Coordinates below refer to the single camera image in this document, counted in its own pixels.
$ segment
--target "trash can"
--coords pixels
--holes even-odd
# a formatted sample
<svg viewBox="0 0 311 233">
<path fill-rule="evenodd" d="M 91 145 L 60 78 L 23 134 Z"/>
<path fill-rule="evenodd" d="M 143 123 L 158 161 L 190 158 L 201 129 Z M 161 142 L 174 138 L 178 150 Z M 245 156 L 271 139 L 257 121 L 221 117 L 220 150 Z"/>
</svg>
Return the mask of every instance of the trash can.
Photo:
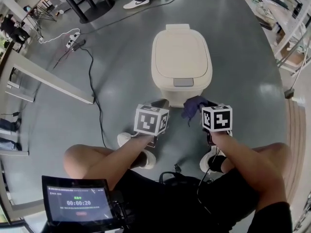
<svg viewBox="0 0 311 233">
<path fill-rule="evenodd" d="M 203 36 L 189 24 L 168 24 L 154 39 L 152 78 L 172 107 L 183 107 L 210 84 L 212 63 Z"/>
</svg>

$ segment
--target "white sneaker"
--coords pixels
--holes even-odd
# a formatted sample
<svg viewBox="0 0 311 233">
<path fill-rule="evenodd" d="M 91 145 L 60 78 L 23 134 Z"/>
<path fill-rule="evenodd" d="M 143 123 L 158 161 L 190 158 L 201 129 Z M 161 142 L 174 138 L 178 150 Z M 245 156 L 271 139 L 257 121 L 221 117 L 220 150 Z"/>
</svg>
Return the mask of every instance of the white sneaker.
<svg viewBox="0 0 311 233">
<path fill-rule="evenodd" d="M 147 5 L 149 3 L 150 3 L 150 0 L 145 0 L 145 1 L 142 1 L 142 2 L 133 0 L 133 1 L 129 2 L 128 4 L 124 5 L 123 9 L 126 9 L 126 10 L 134 9 L 136 7 Z"/>
<path fill-rule="evenodd" d="M 118 134 L 117 141 L 119 147 L 122 147 L 126 142 L 128 142 L 132 138 L 131 134 L 123 132 Z M 143 150 L 145 155 L 147 156 L 147 163 L 145 166 L 141 166 L 140 168 L 144 169 L 152 169 L 156 164 L 156 157 L 153 153 L 148 150 Z"/>
<path fill-rule="evenodd" d="M 200 169 L 202 170 L 202 172 L 206 173 L 207 170 L 209 169 L 208 160 L 210 159 L 210 157 L 216 155 L 216 149 L 217 149 L 217 152 L 220 150 L 216 146 L 212 146 L 212 149 L 210 150 L 210 152 L 208 152 L 206 155 L 204 155 L 203 158 L 201 159 Z M 219 155 L 225 156 L 221 150 L 220 150 L 218 156 Z M 215 173 L 215 171 L 208 170 L 207 174 L 210 174 L 210 173 Z"/>
</svg>

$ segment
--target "sneaker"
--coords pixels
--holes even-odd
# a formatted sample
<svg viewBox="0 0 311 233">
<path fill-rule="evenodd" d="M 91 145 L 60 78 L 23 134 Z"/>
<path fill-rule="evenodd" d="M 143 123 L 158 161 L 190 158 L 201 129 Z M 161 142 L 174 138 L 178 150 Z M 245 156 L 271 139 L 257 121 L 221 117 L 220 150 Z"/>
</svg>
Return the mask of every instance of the sneaker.
<svg viewBox="0 0 311 233">
<path fill-rule="evenodd" d="M 129 2 L 128 4 L 124 5 L 123 9 L 126 9 L 126 10 L 134 9 L 136 7 L 139 7 L 139 6 L 148 5 L 149 3 L 150 3 L 150 0 L 145 0 L 142 2 L 133 0 L 133 1 Z"/>
<path fill-rule="evenodd" d="M 202 172 L 206 173 L 207 170 L 209 169 L 209 164 L 208 164 L 208 160 L 210 159 L 210 157 L 216 155 L 216 149 L 217 152 L 219 151 L 219 148 L 217 148 L 216 146 L 212 146 L 210 152 L 208 152 L 206 155 L 203 156 L 203 158 L 200 161 L 200 169 L 202 170 Z M 225 156 L 224 153 L 220 150 L 218 155 L 222 155 Z M 207 174 L 210 173 L 215 173 L 215 171 L 212 170 L 208 170 Z"/>
<path fill-rule="evenodd" d="M 131 134 L 123 132 L 118 134 L 117 141 L 119 147 L 122 147 L 126 142 L 128 142 L 132 138 Z M 143 150 L 145 155 L 147 156 L 147 163 L 145 166 L 140 166 L 140 168 L 144 169 L 152 169 L 156 164 L 156 157 L 153 153 L 148 150 Z"/>
<path fill-rule="evenodd" d="M 20 125 L 21 125 L 21 118 L 18 118 L 18 119 L 16 120 L 16 122 L 13 122 L 13 123 L 12 123 L 11 131 L 13 131 L 13 132 L 18 131 L 19 128 L 20 128 Z"/>
<path fill-rule="evenodd" d="M 15 143 L 14 150 L 22 151 L 21 144 L 19 142 Z"/>
</svg>

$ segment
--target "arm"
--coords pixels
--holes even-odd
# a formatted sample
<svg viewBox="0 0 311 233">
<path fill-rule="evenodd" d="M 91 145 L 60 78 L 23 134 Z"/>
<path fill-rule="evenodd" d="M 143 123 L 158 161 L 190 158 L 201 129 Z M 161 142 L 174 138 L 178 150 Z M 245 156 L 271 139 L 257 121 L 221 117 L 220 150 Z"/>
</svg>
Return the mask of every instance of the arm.
<svg viewBox="0 0 311 233">
<path fill-rule="evenodd" d="M 3 36 L 4 38 L 7 38 L 6 33 L 5 33 L 4 30 L 1 31 L 1 34 L 2 34 L 2 36 Z"/>
<path fill-rule="evenodd" d="M 16 22 L 12 14 L 8 14 L 6 17 L 12 20 L 13 22 Z"/>
<path fill-rule="evenodd" d="M 92 166 L 83 179 L 106 179 L 109 189 L 113 190 L 152 139 L 153 136 L 141 136 L 130 139 L 121 148 Z"/>
<path fill-rule="evenodd" d="M 281 173 L 273 163 L 233 137 L 223 133 L 211 133 L 213 142 L 259 194 L 256 212 L 277 202 L 286 202 L 285 186 Z"/>
</svg>

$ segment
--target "gray floor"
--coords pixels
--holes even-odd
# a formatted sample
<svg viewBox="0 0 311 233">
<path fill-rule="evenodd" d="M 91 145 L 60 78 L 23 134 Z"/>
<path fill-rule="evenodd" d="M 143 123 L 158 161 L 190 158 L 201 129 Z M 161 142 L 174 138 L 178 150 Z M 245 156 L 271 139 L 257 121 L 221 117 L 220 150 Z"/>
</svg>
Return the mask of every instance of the gray floor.
<svg viewBox="0 0 311 233">
<path fill-rule="evenodd" d="M 123 18 L 133 13 L 122 9 L 129 1 L 116 0 L 110 12 L 87 25 L 80 24 L 77 15 L 68 11 L 46 26 L 45 38 L 77 27 L 86 33 Z M 152 0 L 151 6 L 165 1 Z M 285 142 L 280 74 L 268 41 L 244 0 L 176 0 L 81 36 L 94 56 L 92 76 L 104 112 L 107 146 L 116 149 L 118 133 L 133 128 L 137 104 L 161 97 L 151 76 L 152 42 L 166 24 L 173 23 L 188 23 L 205 38 L 213 78 L 203 96 L 232 106 L 233 135 L 250 147 Z M 51 70 L 64 53 L 61 48 L 61 39 L 43 45 L 34 42 L 27 57 Z M 53 73 L 91 93 L 87 75 L 90 61 L 86 52 L 78 50 Z M 25 77 L 23 85 L 32 93 L 38 83 Z M 15 110 L 19 102 L 9 98 L 8 111 Z M 207 151 L 205 134 L 198 117 L 188 127 L 181 112 L 171 109 L 170 127 L 155 151 L 155 168 L 137 172 L 157 180 L 161 172 L 180 163 L 183 174 L 202 177 L 199 161 Z M 23 111 L 20 140 L 30 156 L 1 157 L 16 204 L 42 198 L 41 175 L 67 177 L 62 156 L 68 147 L 78 143 L 103 145 L 98 118 L 96 105 L 84 104 L 45 85 L 40 87 L 35 103 Z M 236 232 L 246 231 L 242 224 Z"/>
</svg>

